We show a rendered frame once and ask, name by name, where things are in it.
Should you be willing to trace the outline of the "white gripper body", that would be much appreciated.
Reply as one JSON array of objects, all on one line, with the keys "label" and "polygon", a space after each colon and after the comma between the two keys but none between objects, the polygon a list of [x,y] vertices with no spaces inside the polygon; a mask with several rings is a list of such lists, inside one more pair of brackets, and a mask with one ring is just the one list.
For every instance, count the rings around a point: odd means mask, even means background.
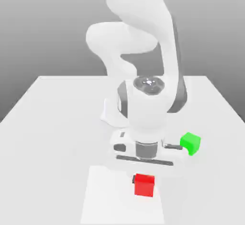
[{"label": "white gripper body", "polygon": [[112,157],[113,170],[130,173],[178,173],[184,166],[184,151],[158,152],[154,158],[140,158],[128,152],[118,152]]}]

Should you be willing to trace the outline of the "small red cube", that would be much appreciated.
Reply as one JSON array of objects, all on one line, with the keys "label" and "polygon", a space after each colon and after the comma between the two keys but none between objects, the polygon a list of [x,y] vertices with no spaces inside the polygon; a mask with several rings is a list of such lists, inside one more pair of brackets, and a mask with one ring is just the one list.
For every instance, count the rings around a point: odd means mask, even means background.
[{"label": "small red cube", "polygon": [[152,175],[136,173],[134,194],[144,197],[153,197],[155,186],[155,177]]}]

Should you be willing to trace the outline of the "small green cube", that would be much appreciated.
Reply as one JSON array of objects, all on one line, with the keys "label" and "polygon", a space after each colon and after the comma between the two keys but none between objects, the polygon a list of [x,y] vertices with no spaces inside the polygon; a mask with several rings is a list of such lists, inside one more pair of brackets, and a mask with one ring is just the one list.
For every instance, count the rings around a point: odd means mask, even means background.
[{"label": "small green cube", "polygon": [[188,154],[193,156],[200,148],[201,138],[190,132],[184,134],[180,139],[180,145],[187,149]]}]

